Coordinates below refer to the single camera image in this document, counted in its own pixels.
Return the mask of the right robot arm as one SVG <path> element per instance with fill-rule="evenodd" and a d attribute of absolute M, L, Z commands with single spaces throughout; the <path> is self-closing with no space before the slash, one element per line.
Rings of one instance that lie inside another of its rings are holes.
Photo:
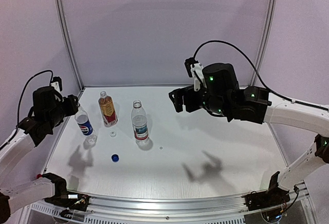
<path fill-rule="evenodd" d="M 283 124 L 316 133 L 314 142 L 283 172 L 274 174 L 269 189 L 291 190 L 298 182 L 328 164 L 328 107 L 302 104 L 278 97 L 257 86 L 239 87 L 234 68 L 228 63 L 203 67 L 186 63 L 193 85 L 169 93 L 176 112 L 204 109 L 213 117 L 257 124 Z"/>

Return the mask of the blue bottle cap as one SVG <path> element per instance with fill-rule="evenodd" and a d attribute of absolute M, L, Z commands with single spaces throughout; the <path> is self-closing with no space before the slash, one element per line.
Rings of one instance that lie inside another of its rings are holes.
<path fill-rule="evenodd" d="M 113 154 L 111 156 L 111 160 L 112 160 L 112 162 L 118 162 L 119 161 L 119 156 L 117 154 Z"/>

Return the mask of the white bottle cap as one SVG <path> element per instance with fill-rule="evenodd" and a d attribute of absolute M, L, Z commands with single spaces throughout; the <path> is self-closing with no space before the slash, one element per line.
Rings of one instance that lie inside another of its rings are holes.
<path fill-rule="evenodd" d="M 110 131 L 110 136 L 111 137 L 116 137 L 116 132 L 114 130 Z"/>

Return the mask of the red cap water bottle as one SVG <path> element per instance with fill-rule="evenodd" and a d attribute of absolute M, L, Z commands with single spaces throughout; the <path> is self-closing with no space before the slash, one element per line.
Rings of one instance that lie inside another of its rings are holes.
<path fill-rule="evenodd" d="M 131 120 L 136 143 L 145 144 L 149 139 L 148 120 L 140 100 L 133 101 Z"/>

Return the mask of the gold label drink bottle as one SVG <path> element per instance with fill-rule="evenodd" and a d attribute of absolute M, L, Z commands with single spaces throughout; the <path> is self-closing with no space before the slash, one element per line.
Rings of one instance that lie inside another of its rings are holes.
<path fill-rule="evenodd" d="M 105 91 L 102 91 L 100 92 L 100 98 L 98 100 L 98 103 L 104 125 L 106 127 L 111 127 L 115 125 L 118 121 L 118 118 L 112 98 L 108 96 Z"/>

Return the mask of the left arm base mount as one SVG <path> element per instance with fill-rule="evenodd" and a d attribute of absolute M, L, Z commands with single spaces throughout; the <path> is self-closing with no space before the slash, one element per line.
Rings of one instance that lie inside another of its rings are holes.
<path fill-rule="evenodd" d="M 45 173 L 42 178 L 49 179 L 54 185 L 55 193 L 53 196 L 45 198 L 44 201 L 52 205 L 63 207 L 60 213 L 61 217 L 66 217 L 71 214 L 71 211 L 78 210 L 86 212 L 90 196 L 81 193 L 73 193 L 67 189 L 67 182 L 64 178 L 53 173 Z"/>

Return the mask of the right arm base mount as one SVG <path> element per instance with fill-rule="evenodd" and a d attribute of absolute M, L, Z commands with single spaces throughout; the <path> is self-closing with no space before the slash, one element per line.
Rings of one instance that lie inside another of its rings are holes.
<path fill-rule="evenodd" d="M 279 171 L 274 173 L 269 182 L 269 187 L 265 191 L 252 191 L 244 195 L 245 205 L 248 211 L 261 210 L 261 216 L 266 223 L 279 223 L 283 215 L 289 210 L 299 197 L 300 189 L 295 185 L 296 197 L 288 206 L 290 201 L 289 191 L 279 187 Z"/>

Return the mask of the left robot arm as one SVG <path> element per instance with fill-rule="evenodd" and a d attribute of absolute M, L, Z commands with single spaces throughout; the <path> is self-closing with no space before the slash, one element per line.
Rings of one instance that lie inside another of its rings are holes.
<path fill-rule="evenodd" d="M 33 92 L 33 107 L 17 129 L 1 145 L 1 182 L 15 166 L 36 148 L 64 118 L 78 112 L 78 98 L 63 97 L 53 86 Z M 17 210 L 41 199 L 67 199 L 66 180 L 52 173 L 41 175 L 34 181 L 8 189 L 1 189 L 1 223 L 5 223 Z"/>

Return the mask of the blue cap water bottle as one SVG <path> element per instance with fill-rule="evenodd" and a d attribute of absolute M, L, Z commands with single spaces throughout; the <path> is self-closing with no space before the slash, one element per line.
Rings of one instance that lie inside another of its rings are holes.
<path fill-rule="evenodd" d="M 97 135 L 94 131 L 94 128 L 90 122 L 89 116 L 84 108 L 78 103 L 78 111 L 75 114 L 75 121 L 85 137 L 85 143 L 88 146 L 93 146 L 96 144 Z"/>

